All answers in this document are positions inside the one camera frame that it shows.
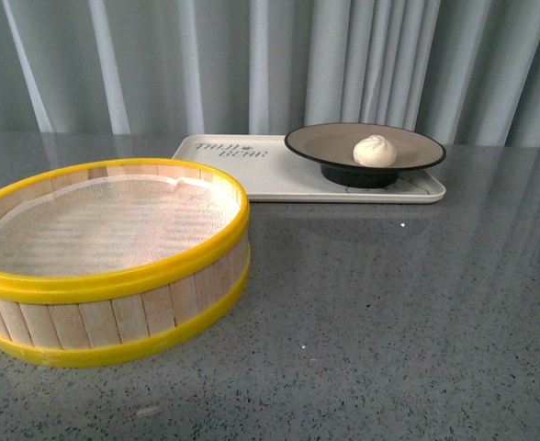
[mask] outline bamboo steamer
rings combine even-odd
[[[163,351],[220,318],[248,276],[249,203],[231,176],[202,164],[128,159],[81,164],[33,176],[0,190],[0,220],[27,200],[98,177],[157,175],[203,180],[239,206],[213,237],[156,262],[75,277],[0,271],[0,349],[56,367],[92,367]]]

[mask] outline granite surface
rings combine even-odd
[[[180,141],[0,133],[0,187]],[[179,346],[0,351],[0,440],[540,440],[540,149],[447,150],[432,205],[253,204],[247,289]]]

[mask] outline bowl base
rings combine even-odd
[[[399,178],[399,172],[370,172],[368,170],[352,171],[329,165],[321,165],[321,174],[341,186],[354,188],[384,188],[394,184]]]

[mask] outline white bun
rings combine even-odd
[[[354,147],[354,161],[364,167],[390,167],[396,159],[395,146],[384,136],[369,136]]]

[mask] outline bowl rim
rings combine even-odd
[[[316,156],[312,156],[310,154],[302,152],[297,147],[292,145],[292,143],[289,141],[289,138],[294,133],[296,133],[298,131],[312,130],[313,128],[316,128],[316,127],[319,127],[319,126],[324,127],[324,126],[346,126],[346,125],[347,126],[366,126],[366,127],[386,127],[387,129],[405,131],[405,132],[408,132],[408,133],[410,133],[412,135],[423,137],[426,140],[431,141],[432,143],[436,144],[441,149],[441,155],[437,160],[435,160],[435,161],[433,161],[431,163],[419,164],[419,165],[411,166],[411,167],[364,167],[363,165],[351,165],[351,164],[336,163],[336,162],[333,162],[333,161],[328,161],[326,159],[318,158]],[[295,153],[295,154],[297,154],[299,156],[302,156],[303,158],[307,158],[307,159],[309,159],[309,160],[311,160],[311,161],[313,161],[315,163],[327,165],[327,166],[332,167],[332,168],[343,169],[343,170],[346,170],[346,171],[349,171],[349,172],[359,173],[359,174],[366,173],[366,174],[371,174],[371,175],[378,175],[378,174],[383,174],[383,173],[398,173],[398,172],[405,172],[405,171],[410,171],[410,170],[421,170],[423,168],[433,167],[434,165],[437,165],[437,164],[441,163],[445,159],[445,156],[446,156],[445,147],[440,142],[434,140],[433,138],[431,138],[431,137],[429,137],[427,135],[417,133],[416,131],[413,131],[413,130],[403,129],[401,127],[394,127],[394,126],[389,126],[387,124],[374,124],[374,123],[367,123],[367,122],[324,122],[324,123],[321,123],[321,124],[312,124],[312,125],[308,125],[308,126],[303,126],[303,127],[299,127],[297,129],[294,129],[291,132],[289,132],[285,136],[284,141],[285,141],[286,147],[291,152],[293,152],[293,153]]]

